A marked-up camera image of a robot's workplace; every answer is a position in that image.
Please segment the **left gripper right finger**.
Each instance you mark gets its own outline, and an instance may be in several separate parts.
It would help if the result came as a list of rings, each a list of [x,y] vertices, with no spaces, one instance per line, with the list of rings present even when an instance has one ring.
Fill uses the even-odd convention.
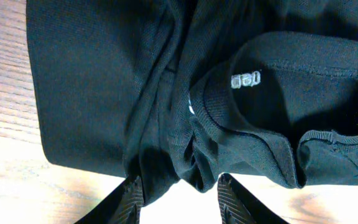
[[[218,180],[218,203],[222,224],[288,224],[228,173]]]

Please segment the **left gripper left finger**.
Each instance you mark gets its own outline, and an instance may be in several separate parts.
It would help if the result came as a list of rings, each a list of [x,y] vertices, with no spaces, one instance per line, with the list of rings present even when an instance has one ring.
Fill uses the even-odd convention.
[[[128,177],[75,224],[139,224],[143,206],[142,179]]]

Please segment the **black t-shirt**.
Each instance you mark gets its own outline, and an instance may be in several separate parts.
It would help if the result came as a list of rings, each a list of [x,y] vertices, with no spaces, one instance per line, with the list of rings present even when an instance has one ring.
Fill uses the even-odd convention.
[[[223,172],[358,185],[358,1],[26,4],[52,164],[140,176],[146,203]]]

